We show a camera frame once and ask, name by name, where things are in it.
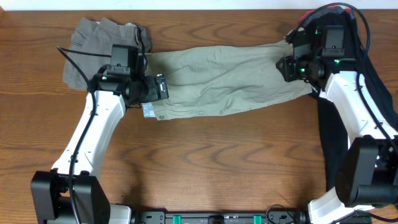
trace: white wall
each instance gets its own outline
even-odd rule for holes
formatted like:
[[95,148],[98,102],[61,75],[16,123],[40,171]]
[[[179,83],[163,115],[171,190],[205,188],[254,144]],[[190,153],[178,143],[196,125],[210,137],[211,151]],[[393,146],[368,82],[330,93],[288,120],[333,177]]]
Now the white wall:
[[[4,10],[314,9],[331,0],[0,0]],[[342,0],[360,9],[398,9],[398,0]]]

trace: green tape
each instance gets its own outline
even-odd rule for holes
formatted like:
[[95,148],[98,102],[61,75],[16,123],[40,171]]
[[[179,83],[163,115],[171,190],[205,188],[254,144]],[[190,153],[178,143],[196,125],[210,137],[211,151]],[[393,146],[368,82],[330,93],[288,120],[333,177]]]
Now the green tape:
[[253,216],[253,223],[254,224],[261,224],[261,216],[260,215]]
[[173,216],[173,224],[181,224],[181,216],[180,215]]

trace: wooden tabletop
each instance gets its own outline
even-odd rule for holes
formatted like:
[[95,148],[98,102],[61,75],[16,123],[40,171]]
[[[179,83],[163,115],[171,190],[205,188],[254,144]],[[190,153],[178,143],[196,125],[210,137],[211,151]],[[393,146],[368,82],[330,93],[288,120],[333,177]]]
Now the wooden tabletop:
[[[136,22],[153,52],[282,40],[304,11],[5,12],[0,21],[0,222],[36,221],[30,180],[67,146],[84,91],[62,82],[80,18]],[[398,103],[398,12],[365,11],[370,58]],[[129,110],[116,127],[101,185],[111,203],[169,211],[301,207],[325,193],[317,101],[294,101],[223,117],[156,121]],[[393,207],[374,210],[393,218]]]

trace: black fabric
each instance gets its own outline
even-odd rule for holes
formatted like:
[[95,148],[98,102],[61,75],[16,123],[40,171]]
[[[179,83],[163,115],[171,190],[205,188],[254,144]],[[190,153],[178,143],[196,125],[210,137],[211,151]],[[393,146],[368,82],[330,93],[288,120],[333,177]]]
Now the black fabric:
[[[358,39],[358,26],[352,11],[323,12],[322,16],[315,17],[316,19],[310,20],[305,27],[306,33],[313,34],[309,35],[312,42],[315,40],[317,26],[344,26],[345,57],[356,58],[358,63],[362,62],[364,50]],[[398,115],[392,105],[392,96],[378,77],[370,59],[366,59],[364,69],[360,65],[356,68],[364,74],[366,87],[383,117],[395,130],[398,130]],[[330,190],[335,186],[336,174],[348,150],[348,136],[333,103],[318,98],[318,117],[320,140],[325,157],[326,190]]]
[[338,169],[348,151],[348,135],[335,105],[324,98],[318,99],[318,119],[328,191],[335,186]]

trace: pants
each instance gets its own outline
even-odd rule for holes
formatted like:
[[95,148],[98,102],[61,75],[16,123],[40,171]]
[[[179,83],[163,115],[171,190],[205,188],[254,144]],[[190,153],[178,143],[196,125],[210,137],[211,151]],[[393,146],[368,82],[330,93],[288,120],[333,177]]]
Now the pants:
[[[150,42],[142,27],[145,50]],[[82,19],[72,35],[72,50],[110,54],[113,44],[139,46],[137,27],[118,26],[103,19],[100,24]],[[176,52],[147,54],[146,75],[165,74],[169,99],[151,104],[158,120],[193,116],[223,116],[293,100],[311,92],[303,81],[287,83],[275,63],[292,55],[284,41],[256,47],[197,47]],[[110,58],[69,54],[90,79]],[[63,81],[74,89],[86,89],[70,63]]]

